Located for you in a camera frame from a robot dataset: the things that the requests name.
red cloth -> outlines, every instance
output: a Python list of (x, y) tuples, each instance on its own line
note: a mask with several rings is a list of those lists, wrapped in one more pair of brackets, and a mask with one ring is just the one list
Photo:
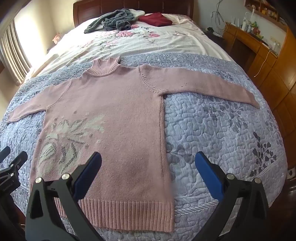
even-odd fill
[(139, 20), (156, 27), (169, 26), (173, 23), (159, 12), (147, 16), (140, 16)]

sweater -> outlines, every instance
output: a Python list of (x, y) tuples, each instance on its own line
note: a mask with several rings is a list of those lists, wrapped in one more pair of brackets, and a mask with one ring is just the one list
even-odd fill
[[(8, 114), (7, 122), (46, 111), (31, 163), (57, 180), (94, 151), (102, 166), (79, 204), (94, 226), (172, 232), (174, 203), (166, 158), (163, 95), (197, 92), (259, 108), (242, 86), (183, 68), (126, 67), (94, 60), (79, 78), (49, 86)], [(65, 215), (59, 201), (60, 215)]]

sweater sleeve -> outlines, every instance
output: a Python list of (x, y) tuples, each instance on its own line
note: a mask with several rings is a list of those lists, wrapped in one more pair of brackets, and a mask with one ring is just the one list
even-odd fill
[(160, 95), (195, 92), (260, 108), (254, 95), (244, 87), (221, 77), (184, 68), (159, 68), (141, 65), (140, 73), (145, 84)]
[(45, 111), (62, 97), (70, 84), (71, 80), (68, 80), (58, 85), (46, 87), (31, 100), (19, 105), (12, 112), (8, 113), (7, 123), (19, 121), (39, 111)]

wooden floor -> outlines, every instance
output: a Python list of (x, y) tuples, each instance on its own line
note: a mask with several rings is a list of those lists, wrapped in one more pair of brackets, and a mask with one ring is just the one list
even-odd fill
[(286, 181), (269, 208), (273, 240), (296, 240), (296, 180)]

bed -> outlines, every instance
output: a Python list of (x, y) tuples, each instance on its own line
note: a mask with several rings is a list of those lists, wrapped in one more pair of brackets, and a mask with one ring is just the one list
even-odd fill
[[(83, 34), (94, 18), (123, 7), (144, 10), (146, 13), (161, 12), (173, 21), (173, 25), (157, 28), (136, 22), (128, 31)], [(103, 238), (114, 241), (191, 240), (218, 204), (195, 169), (194, 154), (200, 150), (224, 172), (233, 173), (238, 179), (261, 178), (268, 203), (273, 203), (283, 187), (287, 171), (287, 158), (275, 118), (242, 68), (192, 22), (192, 13), (191, 0), (182, 1), (182, 4), (175, 0), (82, 0), (74, 3), (76, 28), (50, 50), (41, 64), (41, 70), (36, 67), (30, 71), (12, 99), (0, 126), (0, 149), (7, 145), (12, 149), (0, 168), (6, 168), (10, 158), (21, 150), (25, 150), (29, 156), (20, 169), (21, 187), (12, 194), (16, 205), (24, 213), (29, 199), (30, 162), (45, 112), (10, 124), (5, 123), (7, 113), (45, 87), (80, 76), (91, 66), (93, 59), (118, 55), (122, 56), (120, 63), (126, 66), (151, 64), (216, 74), (253, 93), (260, 110), (248, 104), (197, 93), (167, 95), (164, 100), (165, 141), (172, 186), (176, 191), (174, 232), (128, 232), (96, 227)], [(240, 202), (238, 199), (223, 232), (230, 230)], [(86, 216), (96, 226), (91, 214)], [(65, 215), (62, 215), (62, 220), (68, 231), (73, 233)]]

